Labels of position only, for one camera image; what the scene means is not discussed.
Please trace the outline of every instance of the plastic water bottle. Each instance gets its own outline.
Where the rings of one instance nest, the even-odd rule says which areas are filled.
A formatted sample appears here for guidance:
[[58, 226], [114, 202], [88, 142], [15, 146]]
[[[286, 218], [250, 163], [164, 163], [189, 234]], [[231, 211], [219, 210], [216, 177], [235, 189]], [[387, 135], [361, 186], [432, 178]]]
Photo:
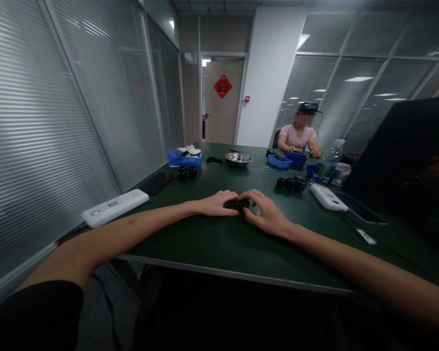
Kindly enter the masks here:
[[342, 139], [335, 139], [333, 146], [328, 149], [317, 163], [317, 168], [311, 178], [311, 184], [325, 186], [330, 179], [337, 163], [343, 153], [342, 146], [345, 143]]

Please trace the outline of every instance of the chair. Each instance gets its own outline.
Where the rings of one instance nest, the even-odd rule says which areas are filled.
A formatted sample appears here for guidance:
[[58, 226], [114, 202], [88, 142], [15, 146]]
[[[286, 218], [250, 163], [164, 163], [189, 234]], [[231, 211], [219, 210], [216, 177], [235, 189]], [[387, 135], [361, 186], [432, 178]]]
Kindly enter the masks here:
[[275, 133], [275, 137], [273, 138], [273, 146], [272, 148], [277, 149], [278, 148], [278, 134], [281, 132], [281, 129], [278, 129]]

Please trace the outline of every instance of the floor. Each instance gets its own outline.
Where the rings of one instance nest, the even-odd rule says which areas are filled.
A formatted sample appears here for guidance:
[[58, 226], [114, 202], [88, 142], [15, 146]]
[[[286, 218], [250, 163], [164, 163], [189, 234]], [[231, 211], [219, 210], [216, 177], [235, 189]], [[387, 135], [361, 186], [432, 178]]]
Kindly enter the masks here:
[[[144, 265], [133, 262], [131, 266], [138, 275]], [[106, 266], [99, 267], [95, 274], [103, 281], [106, 292], [112, 300], [115, 310], [115, 329], [122, 348], [128, 351], [132, 344], [133, 324], [138, 306]], [[102, 288], [93, 278], [90, 278], [84, 293], [78, 335], [77, 351], [87, 350], [115, 350], [111, 315]]]

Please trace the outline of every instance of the pink shirt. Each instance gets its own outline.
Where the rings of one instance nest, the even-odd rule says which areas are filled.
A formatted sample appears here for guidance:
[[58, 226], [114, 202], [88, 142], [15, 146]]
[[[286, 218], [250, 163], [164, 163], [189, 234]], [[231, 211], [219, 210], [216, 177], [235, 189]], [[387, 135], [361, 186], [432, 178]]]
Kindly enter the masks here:
[[316, 132], [314, 128], [305, 127], [301, 136], [296, 134], [296, 129], [292, 124], [285, 125], [278, 136], [284, 135], [286, 136], [286, 145], [294, 146], [298, 151], [304, 151], [307, 142], [310, 138], [316, 137]]

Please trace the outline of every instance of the stainless steel bowl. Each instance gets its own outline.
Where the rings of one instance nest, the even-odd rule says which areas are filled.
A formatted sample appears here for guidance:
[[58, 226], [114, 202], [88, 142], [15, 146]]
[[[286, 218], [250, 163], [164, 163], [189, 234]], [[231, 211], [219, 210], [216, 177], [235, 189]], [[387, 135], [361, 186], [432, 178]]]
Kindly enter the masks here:
[[243, 153], [229, 153], [225, 157], [226, 163], [233, 167], [245, 167], [254, 160], [252, 156]]

